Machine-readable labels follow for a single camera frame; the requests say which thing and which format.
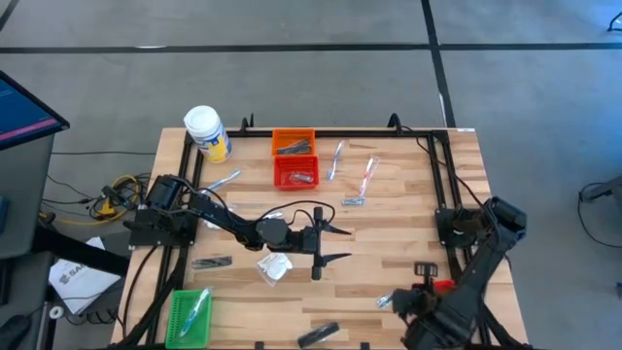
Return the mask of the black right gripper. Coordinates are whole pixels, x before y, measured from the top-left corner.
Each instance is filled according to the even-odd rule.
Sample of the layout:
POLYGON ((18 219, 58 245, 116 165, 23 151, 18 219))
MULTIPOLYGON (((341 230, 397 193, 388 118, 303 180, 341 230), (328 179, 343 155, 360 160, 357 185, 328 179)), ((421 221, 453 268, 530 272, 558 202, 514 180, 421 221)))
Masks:
POLYGON ((438 266, 434 262, 415 262, 414 274, 422 277, 422 283, 414 283, 409 289, 395 289, 391 294, 392 309, 404 322, 409 316, 420 316, 432 308, 437 297, 434 278, 438 275, 438 266))

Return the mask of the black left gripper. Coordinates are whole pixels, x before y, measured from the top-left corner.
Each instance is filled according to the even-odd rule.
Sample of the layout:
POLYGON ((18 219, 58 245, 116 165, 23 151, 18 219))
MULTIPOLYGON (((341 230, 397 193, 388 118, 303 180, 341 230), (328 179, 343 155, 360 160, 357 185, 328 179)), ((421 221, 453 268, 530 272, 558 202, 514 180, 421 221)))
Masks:
POLYGON ((311 267, 311 279, 319 281, 322 278, 322 269, 329 263, 336 260, 347 258, 351 253, 340 253, 322 256, 321 253, 321 233, 323 231, 351 235, 351 232, 332 226, 328 221, 324 221, 324 211, 321 207, 315 207, 313 210, 313 224, 311 227, 305 227, 300 231, 293 233, 295 251, 299 254, 307 254, 313 256, 311 267))

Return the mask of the large red plastic basket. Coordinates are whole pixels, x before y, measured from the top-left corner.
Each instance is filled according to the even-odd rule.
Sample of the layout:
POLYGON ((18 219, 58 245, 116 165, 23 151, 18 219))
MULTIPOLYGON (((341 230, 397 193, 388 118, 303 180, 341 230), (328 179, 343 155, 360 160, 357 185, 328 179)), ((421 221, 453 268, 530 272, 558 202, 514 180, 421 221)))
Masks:
POLYGON ((444 296, 452 292, 456 288, 456 283, 453 280, 433 280, 424 283, 415 283, 412 285, 413 289, 419 289, 426 292, 430 292, 435 295, 444 296))

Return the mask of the cotton pads plastic bag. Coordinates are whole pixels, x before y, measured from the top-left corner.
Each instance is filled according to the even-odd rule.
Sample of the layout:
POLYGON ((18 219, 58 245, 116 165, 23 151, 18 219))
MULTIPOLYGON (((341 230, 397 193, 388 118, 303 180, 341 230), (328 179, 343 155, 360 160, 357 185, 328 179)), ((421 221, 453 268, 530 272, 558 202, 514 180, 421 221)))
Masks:
POLYGON ((288 256, 283 253, 270 253, 257 262, 260 276, 271 287, 274 287, 293 267, 288 256))

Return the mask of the packaged red toothbrush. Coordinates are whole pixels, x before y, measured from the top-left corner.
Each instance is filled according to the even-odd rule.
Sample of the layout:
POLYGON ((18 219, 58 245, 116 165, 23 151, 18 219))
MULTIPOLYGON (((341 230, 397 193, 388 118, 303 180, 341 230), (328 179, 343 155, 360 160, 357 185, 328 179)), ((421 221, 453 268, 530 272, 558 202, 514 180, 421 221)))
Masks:
POLYGON ((363 181, 360 187, 360 197, 365 197, 369 182, 373 177, 374 171, 377 168, 380 162, 380 158, 376 156, 372 156, 366 165, 365 172, 363 174, 363 181))

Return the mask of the small red plastic basket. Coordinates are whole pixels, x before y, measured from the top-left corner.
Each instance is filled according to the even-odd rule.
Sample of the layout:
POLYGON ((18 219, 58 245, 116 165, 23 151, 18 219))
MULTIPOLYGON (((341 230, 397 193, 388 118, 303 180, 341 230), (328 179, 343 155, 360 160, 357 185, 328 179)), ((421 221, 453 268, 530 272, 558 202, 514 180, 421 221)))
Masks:
POLYGON ((275 156, 273 159, 273 185, 282 191, 315 189, 320 182, 319 160, 317 156, 275 156), (293 172, 310 175, 312 184, 291 179, 293 172))

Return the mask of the orange plastic basket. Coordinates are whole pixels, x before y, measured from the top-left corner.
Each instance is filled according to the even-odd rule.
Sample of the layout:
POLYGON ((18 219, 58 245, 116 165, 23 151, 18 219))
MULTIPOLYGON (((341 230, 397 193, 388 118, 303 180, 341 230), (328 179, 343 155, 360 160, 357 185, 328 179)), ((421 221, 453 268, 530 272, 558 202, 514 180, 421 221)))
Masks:
POLYGON ((286 147, 292 143, 307 139, 311 142, 312 153, 315 154, 315 130, 313 128, 275 128, 272 130, 272 155, 276 154, 277 148, 286 147))

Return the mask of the packaged light blue toothbrush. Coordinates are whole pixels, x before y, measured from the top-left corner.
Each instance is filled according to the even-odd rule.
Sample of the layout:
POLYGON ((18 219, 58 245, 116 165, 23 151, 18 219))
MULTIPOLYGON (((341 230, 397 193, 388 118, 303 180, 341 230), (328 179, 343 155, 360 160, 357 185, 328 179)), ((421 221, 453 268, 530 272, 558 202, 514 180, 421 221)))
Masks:
POLYGON ((223 179, 213 183, 212 185, 208 186, 207 188, 199 189, 198 191, 200 193, 215 192, 219 188, 221 188, 222 186, 224 186, 227 183, 231 182, 232 180, 236 179, 240 174, 241 174, 241 171, 239 169, 235 169, 234 171, 229 173, 227 177, 225 177, 225 178, 223 178, 223 179))

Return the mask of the blue white toothbrush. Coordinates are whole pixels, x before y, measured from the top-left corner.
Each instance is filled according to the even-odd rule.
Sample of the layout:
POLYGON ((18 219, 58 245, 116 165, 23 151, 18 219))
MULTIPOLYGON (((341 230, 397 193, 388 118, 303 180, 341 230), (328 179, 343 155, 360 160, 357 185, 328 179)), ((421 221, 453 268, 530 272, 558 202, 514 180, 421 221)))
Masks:
POLYGON ((199 297, 194 302, 185 323, 181 328, 181 331, 179 333, 180 337, 184 337, 190 331, 190 328, 194 324, 196 318, 204 309, 208 307, 210 296, 211 290, 209 288, 203 289, 201 291, 199 297))

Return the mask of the Lysol wipes canister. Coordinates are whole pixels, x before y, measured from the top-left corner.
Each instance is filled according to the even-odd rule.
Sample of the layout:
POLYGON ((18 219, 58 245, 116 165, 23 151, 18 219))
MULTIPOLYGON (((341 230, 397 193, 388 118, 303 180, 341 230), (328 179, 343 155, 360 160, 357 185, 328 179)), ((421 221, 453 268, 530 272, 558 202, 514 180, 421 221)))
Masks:
POLYGON ((184 124, 199 151, 213 163, 226 161, 232 146, 225 126, 217 111, 206 105, 190 109, 184 116, 184 124))

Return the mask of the green plastic basket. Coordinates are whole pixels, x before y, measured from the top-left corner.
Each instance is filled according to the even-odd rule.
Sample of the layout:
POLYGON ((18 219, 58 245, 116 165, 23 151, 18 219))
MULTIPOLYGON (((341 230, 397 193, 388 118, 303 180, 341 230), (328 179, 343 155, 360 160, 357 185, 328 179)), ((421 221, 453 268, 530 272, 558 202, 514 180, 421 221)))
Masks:
POLYGON ((179 336, 181 328, 201 291, 178 290, 174 292, 166 329, 165 348, 167 350, 205 350, 208 348, 212 314, 212 293, 208 307, 199 314, 190 331, 184 337, 179 336))

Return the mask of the black cart base beam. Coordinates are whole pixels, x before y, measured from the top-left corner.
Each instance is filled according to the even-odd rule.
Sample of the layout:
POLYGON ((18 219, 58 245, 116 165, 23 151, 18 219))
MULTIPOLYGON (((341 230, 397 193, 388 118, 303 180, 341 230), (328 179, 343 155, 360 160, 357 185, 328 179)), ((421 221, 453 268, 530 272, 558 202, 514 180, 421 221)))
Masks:
POLYGON ((87 245, 45 227, 36 227, 31 251, 50 252, 59 259, 118 276, 124 276, 129 268, 129 259, 126 257, 87 245))

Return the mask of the white printed booklet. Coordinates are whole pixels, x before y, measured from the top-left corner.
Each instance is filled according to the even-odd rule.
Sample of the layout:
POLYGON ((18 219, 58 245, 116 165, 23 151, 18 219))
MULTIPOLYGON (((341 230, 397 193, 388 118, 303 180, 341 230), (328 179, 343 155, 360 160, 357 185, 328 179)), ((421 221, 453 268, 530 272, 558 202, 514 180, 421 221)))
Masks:
POLYGON ((83 263, 59 259, 50 269, 49 283, 72 314, 85 311, 121 278, 83 263))

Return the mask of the grey monitor cart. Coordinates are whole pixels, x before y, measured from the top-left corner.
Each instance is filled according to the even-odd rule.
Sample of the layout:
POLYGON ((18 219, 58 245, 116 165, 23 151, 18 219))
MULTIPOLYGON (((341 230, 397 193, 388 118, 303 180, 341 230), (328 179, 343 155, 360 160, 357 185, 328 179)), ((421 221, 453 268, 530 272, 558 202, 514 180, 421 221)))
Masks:
POLYGON ((30 252, 47 182, 54 136, 0 151, 0 196, 9 201, 0 261, 30 252))

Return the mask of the blue screen monitor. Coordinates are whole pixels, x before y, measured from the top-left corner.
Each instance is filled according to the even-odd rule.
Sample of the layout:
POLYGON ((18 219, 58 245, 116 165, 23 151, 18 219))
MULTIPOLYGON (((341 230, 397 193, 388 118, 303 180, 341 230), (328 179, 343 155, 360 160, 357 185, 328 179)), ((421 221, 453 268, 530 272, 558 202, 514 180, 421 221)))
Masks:
POLYGON ((70 123, 0 70, 0 151, 70 128, 70 123))

